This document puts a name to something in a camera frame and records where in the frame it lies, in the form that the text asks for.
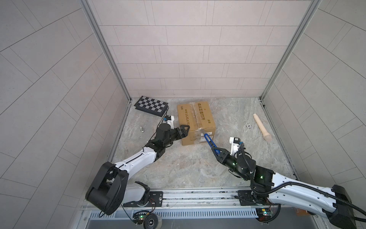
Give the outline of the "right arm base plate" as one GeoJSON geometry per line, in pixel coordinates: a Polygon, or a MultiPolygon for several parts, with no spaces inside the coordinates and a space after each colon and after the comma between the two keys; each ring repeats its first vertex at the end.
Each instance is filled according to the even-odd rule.
{"type": "Polygon", "coordinates": [[[241,206],[270,206],[271,203],[267,197],[254,194],[252,190],[239,190],[234,197],[240,201],[241,206]]]}

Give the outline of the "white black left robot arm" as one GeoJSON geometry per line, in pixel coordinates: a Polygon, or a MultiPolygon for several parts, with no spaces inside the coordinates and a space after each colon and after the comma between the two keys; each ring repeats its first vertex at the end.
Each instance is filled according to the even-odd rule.
{"type": "Polygon", "coordinates": [[[174,141],[187,137],[189,130],[189,125],[172,129],[169,124],[160,124],[154,138],[138,153],[115,164],[102,164],[86,192],[85,199],[106,215],[111,215],[121,205],[129,202],[146,205],[149,202],[150,188],[139,181],[128,184],[128,180],[158,160],[174,141]]]}

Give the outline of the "brown cardboard express box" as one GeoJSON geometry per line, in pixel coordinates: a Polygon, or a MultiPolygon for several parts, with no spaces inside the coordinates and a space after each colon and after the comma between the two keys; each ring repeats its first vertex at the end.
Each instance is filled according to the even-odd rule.
{"type": "MultiPolygon", "coordinates": [[[[180,104],[177,106],[179,125],[189,125],[189,135],[182,139],[183,146],[195,145],[206,142],[203,134],[197,128],[196,118],[194,116],[193,103],[180,104]]],[[[205,116],[207,120],[206,133],[213,140],[216,133],[216,124],[212,115],[209,103],[206,107],[205,116]]]]}

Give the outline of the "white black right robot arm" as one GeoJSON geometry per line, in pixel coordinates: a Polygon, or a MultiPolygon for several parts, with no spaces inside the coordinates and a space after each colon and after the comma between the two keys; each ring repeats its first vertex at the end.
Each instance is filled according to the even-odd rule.
{"type": "Polygon", "coordinates": [[[228,167],[235,177],[250,182],[255,203],[287,205],[327,218],[341,229],[357,228],[356,206],[345,188],[339,185],[321,187],[293,180],[256,165],[256,161],[242,151],[234,156],[223,148],[212,147],[211,150],[216,160],[228,167]]]}

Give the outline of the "blue box cutter knife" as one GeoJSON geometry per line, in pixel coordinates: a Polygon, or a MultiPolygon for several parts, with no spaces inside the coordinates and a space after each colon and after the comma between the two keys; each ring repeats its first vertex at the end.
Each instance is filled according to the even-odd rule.
{"type": "Polygon", "coordinates": [[[214,141],[211,139],[211,137],[207,134],[207,133],[205,133],[205,134],[203,134],[203,137],[205,138],[205,140],[207,141],[207,143],[208,143],[208,145],[209,145],[209,147],[210,147],[210,149],[213,151],[213,153],[215,154],[215,152],[214,152],[214,148],[216,148],[217,146],[216,146],[216,144],[214,143],[214,141]]]}

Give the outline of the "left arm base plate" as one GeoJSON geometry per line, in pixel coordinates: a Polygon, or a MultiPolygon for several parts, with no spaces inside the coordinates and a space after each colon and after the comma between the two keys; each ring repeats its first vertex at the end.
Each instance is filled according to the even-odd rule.
{"type": "Polygon", "coordinates": [[[162,191],[150,191],[147,202],[143,201],[131,201],[123,204],[125,208],[151,208],[161,207],[163,202],[164,193],[162,191]]]}

